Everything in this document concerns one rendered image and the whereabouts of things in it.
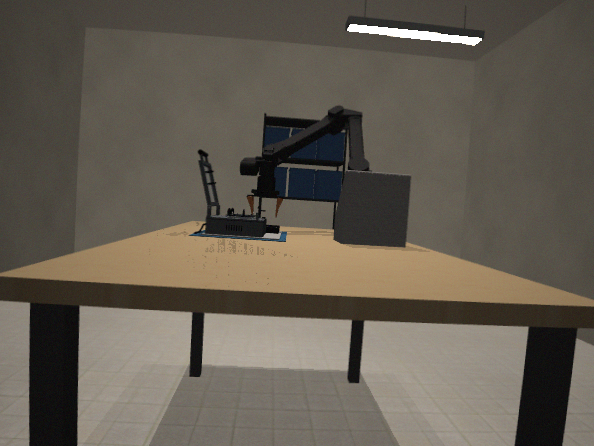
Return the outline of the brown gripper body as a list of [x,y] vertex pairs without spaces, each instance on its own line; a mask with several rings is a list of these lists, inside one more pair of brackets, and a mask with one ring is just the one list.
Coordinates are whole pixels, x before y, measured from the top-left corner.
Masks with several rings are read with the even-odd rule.
[[273,186],[274,176],[268,176],[268,178],[265,178],[265,176],[259,176],[258,190],[252,189],[251,193],[254,193],[254,195],[247,196],[283,198],[277,196],[279,195],[279,191],[273,191]]

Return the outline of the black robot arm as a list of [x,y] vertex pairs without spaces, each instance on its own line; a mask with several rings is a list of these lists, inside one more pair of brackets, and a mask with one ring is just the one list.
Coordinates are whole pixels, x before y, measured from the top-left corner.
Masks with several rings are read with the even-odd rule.
[[363,138],[361,137],[361,124],[362,112],[345,109],[340,105],[335,106],[329,109],[328,115],[326,115],[319,122],[300,131],[286,140],[264,147],[262,150],[263,156],[256,156],[256,158],[244,158],[240,163],[240,174],[257,176],[257,174],[260,172],[259,175],[265,176],[265,178],[268,178],[268,176],[274,176],[275,167],[282,164],[283,161],[288,159],[288,157],[293,153],[323,137],[330,131],[332,132],[329,134],[336,135],[342,130],[348,130],[348,170],[372,172],[372,170],[369,170],[369,162],[366,159],[363,160],[364,151]]

